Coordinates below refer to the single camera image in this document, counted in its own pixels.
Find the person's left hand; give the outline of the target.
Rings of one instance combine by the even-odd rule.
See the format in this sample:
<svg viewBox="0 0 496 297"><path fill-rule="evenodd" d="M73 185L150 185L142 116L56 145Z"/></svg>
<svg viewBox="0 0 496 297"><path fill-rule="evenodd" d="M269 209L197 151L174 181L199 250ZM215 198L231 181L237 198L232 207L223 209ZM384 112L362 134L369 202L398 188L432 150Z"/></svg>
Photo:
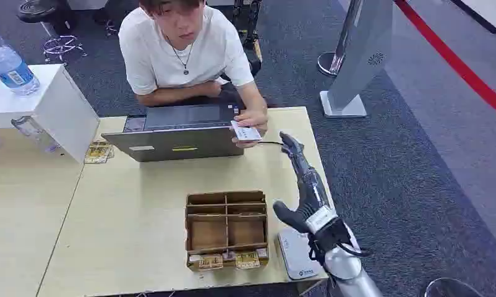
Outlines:
<svg viewBox="0 0 496 297"><path fill-rule="evenodd" d="M253 127L259 131L261 137L267 133L268 116L266 110L244 110L240 115L237 115L234 120L240 127ZM237 147L246 149L257 145L260 141L238 140L236 137L232 138L232 142Z"/></svg>

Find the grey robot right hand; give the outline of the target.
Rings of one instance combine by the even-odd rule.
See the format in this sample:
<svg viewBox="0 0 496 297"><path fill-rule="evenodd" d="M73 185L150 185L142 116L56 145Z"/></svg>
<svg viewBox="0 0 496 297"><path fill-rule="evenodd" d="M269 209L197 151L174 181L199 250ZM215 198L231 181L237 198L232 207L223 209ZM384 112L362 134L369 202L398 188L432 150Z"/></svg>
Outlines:
<svg viewBox="0 0 496 297"><path fill-rule="evenodd" d="M299 206L296 210L289 209L284 202L277 200L273 203L273 211L284 224L299 233L316 233L310 229L307 220L323 206L329 206L329 199L317 170L309 164L304 155L304 145L291 135L280 132L283 145L281 151L291 160L297 178L299 190Z"/></svg>

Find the person's right hand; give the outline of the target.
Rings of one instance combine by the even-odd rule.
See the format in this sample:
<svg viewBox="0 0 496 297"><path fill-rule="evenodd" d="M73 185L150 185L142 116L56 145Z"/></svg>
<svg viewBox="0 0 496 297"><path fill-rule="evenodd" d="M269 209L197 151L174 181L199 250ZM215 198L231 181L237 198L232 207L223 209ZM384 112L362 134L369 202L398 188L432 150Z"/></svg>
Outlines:
<svg viewBox="0 0 496 297"><path fill-rule="evenodd" d="M210 98L219 97L222 91L221 84L214 80L203 83L201 87L202 95Z"/></svg>

